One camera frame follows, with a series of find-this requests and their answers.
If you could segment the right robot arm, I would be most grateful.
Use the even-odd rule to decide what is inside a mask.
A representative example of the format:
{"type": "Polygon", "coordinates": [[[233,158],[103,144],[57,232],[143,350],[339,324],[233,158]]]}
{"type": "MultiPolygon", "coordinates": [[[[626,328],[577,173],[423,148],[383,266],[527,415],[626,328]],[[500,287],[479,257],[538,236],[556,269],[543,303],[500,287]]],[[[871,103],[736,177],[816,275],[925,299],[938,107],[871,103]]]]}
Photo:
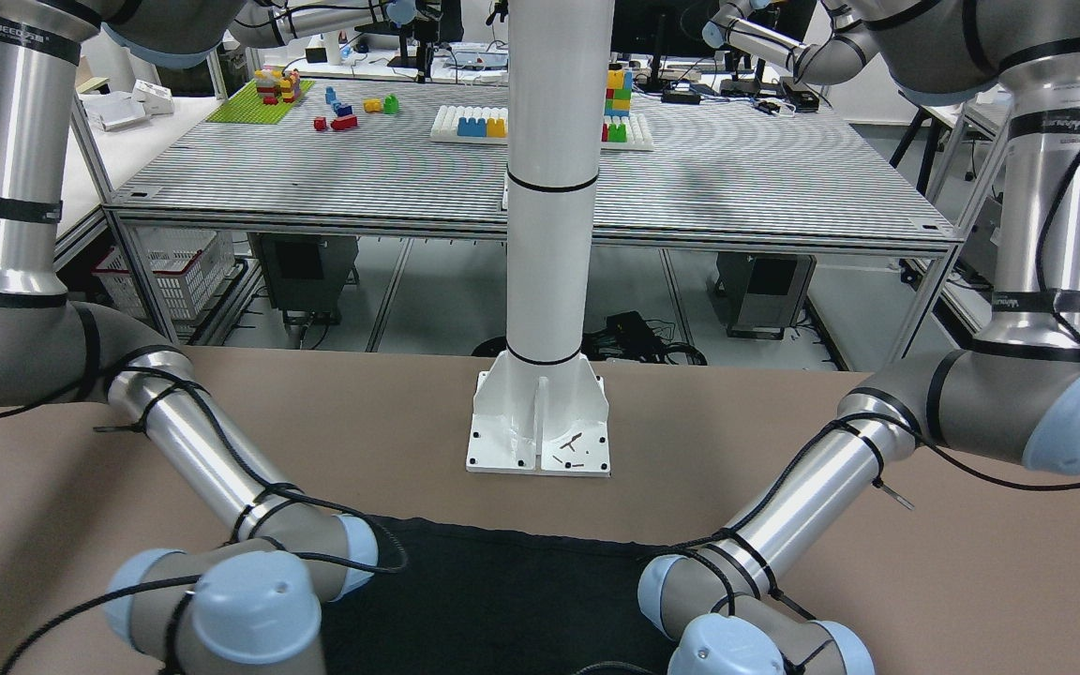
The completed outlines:
{"type": "Polygon", "coordinates": [[[106,30],[146,59],[201,63],[224,33],[256,44],[257,1],[0,1],[0,407],[95,401],[129,415],[231,526],[204,554],[159,548],[102,597],[114,633],[174,674],[323,674],[324,604],[379,572],[354,510],[309,497],[257,453],[162,334],[71,302],[54,270],[82,44],[106,30]]]}

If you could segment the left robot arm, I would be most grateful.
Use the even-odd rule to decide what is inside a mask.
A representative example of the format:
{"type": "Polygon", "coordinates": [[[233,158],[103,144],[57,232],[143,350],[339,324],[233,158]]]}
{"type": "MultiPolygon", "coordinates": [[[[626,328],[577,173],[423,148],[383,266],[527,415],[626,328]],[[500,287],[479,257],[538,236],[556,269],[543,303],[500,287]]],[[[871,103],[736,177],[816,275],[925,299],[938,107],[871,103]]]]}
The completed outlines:
{"type": "Polygon", "coordinates": [[[758,500],[716,534],[649,561],[639,609],[677,649],[672,674],[870,674],[851,629],[762,606],[888,462],[931,447],[1070,475],[1080,488],[1080,1],[829,1],[832,33],[806,46],[721,1],[704,26],[810,83],[881,55],[901,93],[955,104],[1012,96],[998,141],[1004,201],[989,323],[968,350],[891,363],[849,392],[758,500]]]}

